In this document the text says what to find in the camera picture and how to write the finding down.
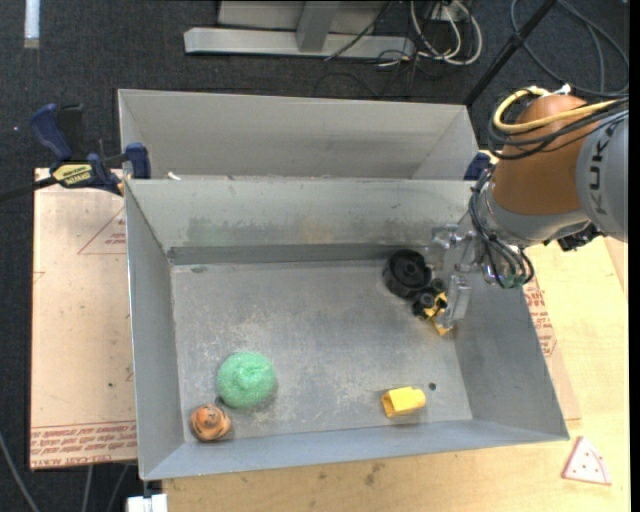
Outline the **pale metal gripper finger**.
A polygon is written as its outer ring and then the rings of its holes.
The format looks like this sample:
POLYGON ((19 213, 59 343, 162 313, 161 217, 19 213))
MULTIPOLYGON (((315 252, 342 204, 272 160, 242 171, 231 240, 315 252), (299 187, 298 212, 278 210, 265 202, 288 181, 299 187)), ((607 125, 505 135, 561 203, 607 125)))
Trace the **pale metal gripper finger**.
POLYGON ((472 288, 466 278, 452 275, 447 289, 447 307, 444 313, 444 326, 453 328, 454 325, 465 318, 471 299, 472 288))

